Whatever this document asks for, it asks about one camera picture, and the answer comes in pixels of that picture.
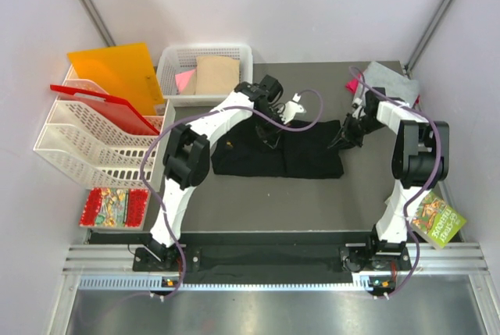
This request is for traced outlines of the black t shirt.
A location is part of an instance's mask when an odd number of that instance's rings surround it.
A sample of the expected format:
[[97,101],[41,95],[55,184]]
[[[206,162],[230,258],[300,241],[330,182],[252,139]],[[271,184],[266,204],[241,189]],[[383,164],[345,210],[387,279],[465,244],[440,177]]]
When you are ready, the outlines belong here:
[[341,128],[338,120],[299,133],[284,131],[274,148],[258,137],[256,123],[255,117],[247,119],[217,141],[211,156],[216,175],[323,180],[344,174],[338,151],[328,147]]

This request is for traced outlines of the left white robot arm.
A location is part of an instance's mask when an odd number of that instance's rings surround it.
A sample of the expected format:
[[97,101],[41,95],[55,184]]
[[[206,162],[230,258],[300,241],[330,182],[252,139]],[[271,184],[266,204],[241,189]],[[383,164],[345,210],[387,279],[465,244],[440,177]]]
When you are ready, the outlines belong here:
[[162,195],[152,190],[159,204],[157,219],[145,247],[149,261],[145,270],[169,271],[185,265],[179,244],[180,225],[195,188],[207,177],[211,147],[226,133],[256,116],[257,138],[275,145],[280,132],[290,123],[287,105],[278,105],[283,94],[279,81],[269,75],[257,84],[240,83],[214,109],[202,116],[179,120],[166,128],[169,136],[163,156],[165,188]]

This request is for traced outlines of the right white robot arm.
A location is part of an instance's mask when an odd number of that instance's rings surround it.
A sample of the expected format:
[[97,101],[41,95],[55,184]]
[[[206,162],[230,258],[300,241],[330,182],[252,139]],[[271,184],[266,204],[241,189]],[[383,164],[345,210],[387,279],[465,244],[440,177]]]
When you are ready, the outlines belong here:
[[403,261],[419,203],[448,175],[449,125],[428,119],[400,98],[389,98],[381,87],[354,100],[329,146],[336,151],[360,147],[367,134],[383,127],[396,135],[391,159],[395,185],[365,245],[341,248],[342,264],[351,273]]

